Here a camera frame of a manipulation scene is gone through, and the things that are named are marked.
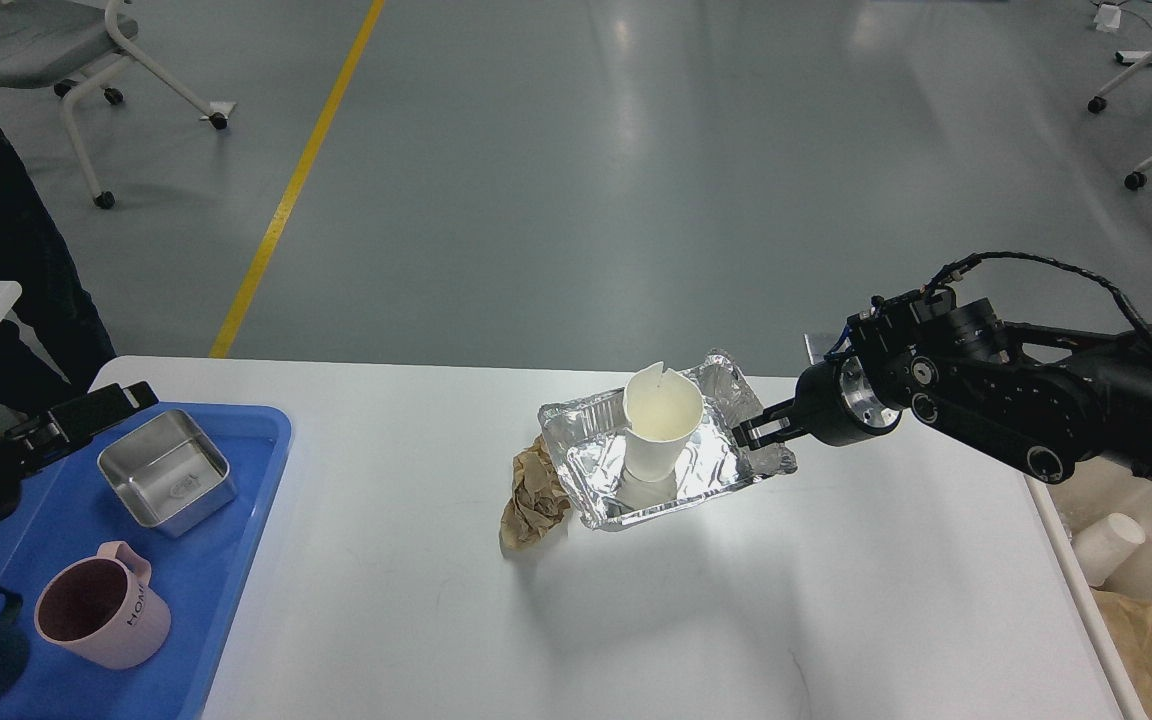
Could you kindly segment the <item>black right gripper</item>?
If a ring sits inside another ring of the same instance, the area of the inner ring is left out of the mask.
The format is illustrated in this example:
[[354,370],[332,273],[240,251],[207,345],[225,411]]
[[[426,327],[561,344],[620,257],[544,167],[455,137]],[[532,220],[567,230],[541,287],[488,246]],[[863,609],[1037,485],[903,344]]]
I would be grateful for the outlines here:
[[801,374],[794,400],[765,407],[760,414],[733,425],[736,445],[760,450],[806,434],[832,447],[855,445],[887,435],[901,414],[884,406],[870,386],[861,361],[824,361]]

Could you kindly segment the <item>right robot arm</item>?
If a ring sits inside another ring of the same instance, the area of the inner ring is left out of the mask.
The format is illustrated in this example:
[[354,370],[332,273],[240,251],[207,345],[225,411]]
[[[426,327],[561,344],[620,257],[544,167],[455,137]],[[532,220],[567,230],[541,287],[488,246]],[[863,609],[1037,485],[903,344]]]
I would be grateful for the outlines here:
[[1152,323],[1102,275],[1052,258],[1043,264],[1111,293],[1128,329],[1005,323],[988,300],[960,304],[954,282],[991,259],[973,252],[915,290],[870,300],[794,396],[732,429],[736,445],[759,450],[810,435],[844,447],[911,414],[1046,484],[1093,457],[1152,482]]

